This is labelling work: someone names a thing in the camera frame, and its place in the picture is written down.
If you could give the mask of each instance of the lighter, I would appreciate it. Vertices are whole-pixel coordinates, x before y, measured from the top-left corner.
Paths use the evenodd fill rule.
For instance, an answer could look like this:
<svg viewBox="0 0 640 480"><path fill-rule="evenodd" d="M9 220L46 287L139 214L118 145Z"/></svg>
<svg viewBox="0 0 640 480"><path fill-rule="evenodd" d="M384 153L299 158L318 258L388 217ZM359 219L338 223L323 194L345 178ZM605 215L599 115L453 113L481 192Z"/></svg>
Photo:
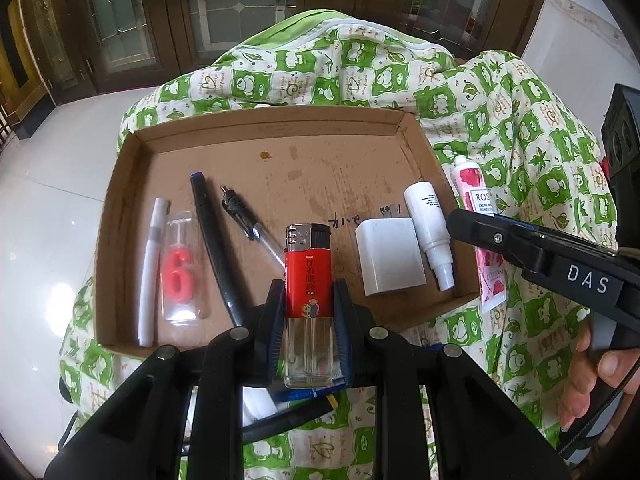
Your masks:
<svg viewBox="0 0 640 480"><path fill-rule="evenodd" d="M289 388L324 388L334 374L331 229L287 227L284 381Z"/></svg>

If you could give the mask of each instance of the black marker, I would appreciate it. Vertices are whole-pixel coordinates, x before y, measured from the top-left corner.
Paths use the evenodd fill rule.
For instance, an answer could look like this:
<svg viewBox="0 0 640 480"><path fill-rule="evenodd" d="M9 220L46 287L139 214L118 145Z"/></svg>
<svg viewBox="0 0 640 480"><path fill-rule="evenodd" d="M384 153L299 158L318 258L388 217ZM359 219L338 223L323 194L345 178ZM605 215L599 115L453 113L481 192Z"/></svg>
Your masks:
<svg viewBox="0 0 640 480"><path fill-rule="evenodd" d="M209 254L213 274L218 282L220 296L222 296L222 301L225 303L234 326L241 326L244 323L246 305L233 274L218 217L213 209L207 183L202 173L191 175L191 190L193 191L193 202L196 206L200 231Z"/></svg>

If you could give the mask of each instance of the white marker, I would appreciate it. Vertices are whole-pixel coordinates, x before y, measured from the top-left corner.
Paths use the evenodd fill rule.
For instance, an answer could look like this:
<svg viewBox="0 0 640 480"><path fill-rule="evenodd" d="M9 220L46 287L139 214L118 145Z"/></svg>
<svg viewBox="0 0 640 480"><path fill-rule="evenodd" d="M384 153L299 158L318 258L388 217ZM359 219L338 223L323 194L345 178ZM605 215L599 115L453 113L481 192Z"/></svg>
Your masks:
<svg viewBox="0 0 640 480"><path fill-rule="evenodd" d="M140 279L140 302L138 303L138 342L140 346L153 346L154 344L158 260L162 226L168 208L168 200L156 198L154 211L151 213L151 224L146 240L145 259L142 263L142 278Z"/></svg>

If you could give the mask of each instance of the hand cream tube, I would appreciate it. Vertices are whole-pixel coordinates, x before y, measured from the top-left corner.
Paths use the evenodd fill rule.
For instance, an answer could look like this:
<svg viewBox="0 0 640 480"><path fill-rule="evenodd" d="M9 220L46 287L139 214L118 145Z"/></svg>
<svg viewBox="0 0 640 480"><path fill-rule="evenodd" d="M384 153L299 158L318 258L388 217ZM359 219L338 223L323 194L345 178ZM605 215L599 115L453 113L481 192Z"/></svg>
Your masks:
<svg viewBox="0 0 640 480"><path fill-rule="evenodd" d="M480 166L466 160L464 155L457 155L453 163L451 176L460 192L465 209L493 216L494 205ZM506 277L500 254L478 247L475 250L484 314L507 299Z"/></svg>

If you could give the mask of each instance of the human hand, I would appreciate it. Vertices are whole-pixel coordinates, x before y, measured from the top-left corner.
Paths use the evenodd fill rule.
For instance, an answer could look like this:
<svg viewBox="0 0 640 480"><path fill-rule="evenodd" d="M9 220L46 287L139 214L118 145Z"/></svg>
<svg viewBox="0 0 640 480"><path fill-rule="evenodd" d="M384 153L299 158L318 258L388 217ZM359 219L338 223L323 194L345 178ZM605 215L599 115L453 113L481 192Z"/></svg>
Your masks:
<svg viewBox="0 0 640 480"><path fill-rule="evenodd" d="M615 388L620 385L640 356L640 349L610 350L600 358L597 367L595 367L589 360L587 353L590 343L590 324L588 320L585 320L576 339L577 351L569 366L569 376L564 384L564 392L558 405L560 426L563 430L567 430L576 418L587 413L590 401L589 394L598 377ZM636 372L624 389L626 395L623 396L603 435L607 441L624 417L639 385L640 371Z"/></svg>

